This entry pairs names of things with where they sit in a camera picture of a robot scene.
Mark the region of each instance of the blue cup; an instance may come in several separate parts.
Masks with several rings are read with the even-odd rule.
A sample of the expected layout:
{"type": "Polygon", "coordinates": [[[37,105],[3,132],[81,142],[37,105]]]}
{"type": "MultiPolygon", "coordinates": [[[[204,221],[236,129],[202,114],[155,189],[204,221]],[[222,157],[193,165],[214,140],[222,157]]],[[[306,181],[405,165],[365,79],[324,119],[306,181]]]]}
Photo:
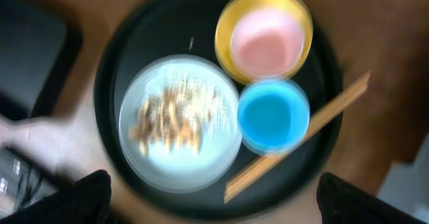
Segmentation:
{"type": "Polygon", "coordinates": [[[304,138],[310,121],[305,92],[292,80],[263,80],[245,89],[238,122],[245,145],[256,154],[282,154],[304,138]]]}

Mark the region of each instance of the pink cup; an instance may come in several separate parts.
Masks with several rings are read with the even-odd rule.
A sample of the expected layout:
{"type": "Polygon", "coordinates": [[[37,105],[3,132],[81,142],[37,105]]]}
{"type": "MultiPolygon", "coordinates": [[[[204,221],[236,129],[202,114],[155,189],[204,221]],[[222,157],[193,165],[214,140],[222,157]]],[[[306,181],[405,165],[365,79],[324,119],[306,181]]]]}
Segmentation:
{"type": "Polygon", "coordinates": [[[234,28],[231,54],[237,69],[251,78],[282,76],[301,57],[304,31],[281,9],[256,9],[234,28]]]}

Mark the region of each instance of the wooden chopstick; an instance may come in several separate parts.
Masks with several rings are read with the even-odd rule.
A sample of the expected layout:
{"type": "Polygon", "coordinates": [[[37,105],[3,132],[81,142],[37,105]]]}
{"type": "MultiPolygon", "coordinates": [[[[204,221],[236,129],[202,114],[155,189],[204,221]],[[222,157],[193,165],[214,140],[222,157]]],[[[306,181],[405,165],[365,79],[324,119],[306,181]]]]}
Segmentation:
{"type": "Polygon", "coordinates": [[[286,154],[276,156],[260,156],[250,163],[244,170],[228,181],[225,189],[225,203],[234,198],[242,190],[255,182],[260,176],[272,169],[278,162],[283,160],[306,140],[311,138],[329,121],[334,119],[340,112],[348,107],[354,100],[359,98],[368,88],[371,72],[365,73],[351,86],[335,97],[331,102],[317,112],[310,120],[304,139],[286,154]]]}

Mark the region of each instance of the yellow rim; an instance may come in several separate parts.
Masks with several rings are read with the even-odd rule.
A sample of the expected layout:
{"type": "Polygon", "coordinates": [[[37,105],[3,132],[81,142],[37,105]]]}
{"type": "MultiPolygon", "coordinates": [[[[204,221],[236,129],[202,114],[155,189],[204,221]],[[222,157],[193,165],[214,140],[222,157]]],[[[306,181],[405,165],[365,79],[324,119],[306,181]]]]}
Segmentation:
{"type": "Polygon", "coordinates": [[[304,31],[305,40],[301,57],[297,64],[284,74],[284,77],[293,76],[301,68],[311,47],[313,38],[312,20],[307,7],[301,0],[231,0],[223,10],[217,23],[214,46],[217,59],[223,69],[232,78],[243,84],[251,82],[252,79],[235,68],[230,51],[231,38],[237,22],[250,11],[262,7],[276,7],[288,12],[300,22],[304,31]]]}

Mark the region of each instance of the wooden table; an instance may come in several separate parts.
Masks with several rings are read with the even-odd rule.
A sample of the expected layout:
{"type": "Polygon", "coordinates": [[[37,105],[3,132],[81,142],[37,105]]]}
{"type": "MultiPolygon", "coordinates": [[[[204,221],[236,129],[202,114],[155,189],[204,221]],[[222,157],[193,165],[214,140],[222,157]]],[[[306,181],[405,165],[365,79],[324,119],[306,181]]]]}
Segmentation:
{"type": "MultiPolygon", "coordinates": [[[[17,125],[0,119],[0,142],[13,141],[48,170],[75,179],[108,170],[112,205],[132,223],[187,223],[151,207],[127,187],[104,153],[95,122],[97,64],[118,25],[145,0],[34,1],[81,28],[84,44],[53,117],[17,125]]],[[[429,0],[304,1],[332,43],[345,86],[372,68],[369,91],[345,111],[324,169],[376,194],[392,161],[412,161],[428,131],[429,0]]],[[[320,223],[316,183],[255,222],[320,223]]]]}

